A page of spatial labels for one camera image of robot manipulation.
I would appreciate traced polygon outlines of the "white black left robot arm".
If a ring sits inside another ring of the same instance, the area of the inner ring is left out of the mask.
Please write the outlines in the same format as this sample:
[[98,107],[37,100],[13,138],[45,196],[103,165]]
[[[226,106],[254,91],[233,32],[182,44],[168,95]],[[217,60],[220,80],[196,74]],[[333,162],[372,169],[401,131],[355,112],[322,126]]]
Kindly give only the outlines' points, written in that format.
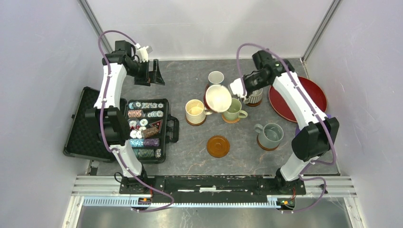
[[132,76],[136,85],[165,84],[157,59],[153,62],[152,71],[149,71],[148,55],[151,51],[150,46],[142,47],[120,40],[115,43],[115,51],[103,54],[104,74],[99,97],[93,108],[85,113],[96,136],[120,164],[123,176],[133,178],[131,187],[140,194],[149,189],[149,180],[130,145],[129,125],[120,109],[120,99],[126,76]]

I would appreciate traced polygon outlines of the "woven light brown coaster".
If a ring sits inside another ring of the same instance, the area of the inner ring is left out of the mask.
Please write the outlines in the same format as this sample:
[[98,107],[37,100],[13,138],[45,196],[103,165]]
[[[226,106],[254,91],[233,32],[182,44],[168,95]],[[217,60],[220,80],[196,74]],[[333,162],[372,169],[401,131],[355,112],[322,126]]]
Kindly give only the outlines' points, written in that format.
[[222,114],[221,116],[222,116],[223,121],[225,121],[226,123],[229,123],[229,124],[234,124],[234,123],[237,123],[240,121],[240,118],[237,118],[235,120],[228,120],[225,118],[224,114]]

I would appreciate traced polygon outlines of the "grey ribbed mug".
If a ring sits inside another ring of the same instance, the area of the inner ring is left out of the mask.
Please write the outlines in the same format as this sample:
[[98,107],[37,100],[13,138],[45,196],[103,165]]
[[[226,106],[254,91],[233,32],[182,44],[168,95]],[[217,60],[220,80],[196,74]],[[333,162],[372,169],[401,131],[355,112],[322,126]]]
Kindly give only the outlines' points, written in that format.
[[249,97],[244,100],[244,104],[249,105],[249,104],[256,104],[259,103],[262,100],[262,94],[263,94],[263,89],[255,90],[253,91]]

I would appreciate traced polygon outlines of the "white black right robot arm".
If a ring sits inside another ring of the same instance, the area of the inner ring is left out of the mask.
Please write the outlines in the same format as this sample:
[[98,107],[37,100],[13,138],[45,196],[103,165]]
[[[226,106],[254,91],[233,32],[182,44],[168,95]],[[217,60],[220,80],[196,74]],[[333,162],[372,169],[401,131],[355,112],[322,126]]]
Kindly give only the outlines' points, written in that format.
[[284,99],[299,126],[299,133],[292,140],[293,153],[278,170],[274,181],[276,191],[286,194],[293,189],[293,181],[301,179],[311,164],[335,164],[334,142],[339,121],[328,117],[314,103],[288,61],[269,49],[255,52],[252,59],[256,69],[241,77],[239,96],[247,99],[254,91],[270,86]]

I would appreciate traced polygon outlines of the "white red mug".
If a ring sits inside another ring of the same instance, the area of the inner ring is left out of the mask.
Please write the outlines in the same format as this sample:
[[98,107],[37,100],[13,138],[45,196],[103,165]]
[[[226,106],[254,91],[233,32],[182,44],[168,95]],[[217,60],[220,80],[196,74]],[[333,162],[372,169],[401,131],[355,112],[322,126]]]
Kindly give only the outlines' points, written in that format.
[[229,89],[223,85],[211,85],[204,95],[204,104],[207,109],[216,112],[226,112],[232,103]]

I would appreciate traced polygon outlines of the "brown wooden coaster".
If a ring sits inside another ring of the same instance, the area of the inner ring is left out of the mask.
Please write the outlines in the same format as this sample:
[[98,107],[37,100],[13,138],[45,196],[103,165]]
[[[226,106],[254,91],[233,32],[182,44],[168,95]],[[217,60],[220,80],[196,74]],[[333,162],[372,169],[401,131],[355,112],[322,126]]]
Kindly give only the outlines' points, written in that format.
[[215,135],[207,141],[206,149],[212,157],[222,158],[229,153],[230,143],[227,138],[221,135]]
[[256,103],[247,103],[246,106],[256,107],[256,106],[259,106],[261,103],[262,103],[262,100],[260,100],[260,101],[258,101]]
[[260,137],[259,135],[256,138],[258,146],[265,151],[273,151],[276,150],[280,141],[272,141],[266,137]]
[[185,120],[186,120],[186,122],[187,122],[189,125],[191,125],[191,126],[200,126],[200,125],[202,125],[203,123],[205,123],[206,118],[204,118],[204,120],[201,121],[200,123],[192,123],[192,122],[190,122],[186,117],[185,117]]

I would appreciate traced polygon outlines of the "blue patterned mug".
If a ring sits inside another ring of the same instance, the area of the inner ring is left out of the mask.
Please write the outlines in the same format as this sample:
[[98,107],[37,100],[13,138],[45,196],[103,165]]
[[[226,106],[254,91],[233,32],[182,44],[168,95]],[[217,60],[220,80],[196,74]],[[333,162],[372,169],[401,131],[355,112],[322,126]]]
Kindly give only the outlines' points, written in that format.
[[220,71],[212,71],[208,75],[208,87],[212,85],[222,85],[224,82],[224,74]]

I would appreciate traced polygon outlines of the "light green mug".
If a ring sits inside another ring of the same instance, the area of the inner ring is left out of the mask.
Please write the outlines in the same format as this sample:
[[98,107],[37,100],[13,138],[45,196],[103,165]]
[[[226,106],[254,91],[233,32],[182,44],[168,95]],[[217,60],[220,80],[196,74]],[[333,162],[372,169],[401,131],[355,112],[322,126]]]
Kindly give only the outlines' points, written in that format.
[[223,112],[224,116],[228,120],[235,120],[237,118],[247,118],[248,113],[242,109],[242,103],[236,98],[232,98],[229,109]]

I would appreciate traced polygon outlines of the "cream mug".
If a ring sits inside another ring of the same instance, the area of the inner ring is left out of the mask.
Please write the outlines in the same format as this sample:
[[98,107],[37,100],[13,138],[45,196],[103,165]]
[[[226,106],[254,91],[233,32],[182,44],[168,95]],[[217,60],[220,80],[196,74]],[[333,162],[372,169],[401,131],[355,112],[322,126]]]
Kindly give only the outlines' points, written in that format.
[[185,117],[192,123],[200,123],[206,118],[207,115],[213,114],[212,111],[208,110],[204,103],[198,99],[192,99],[188,101],[185,105]]

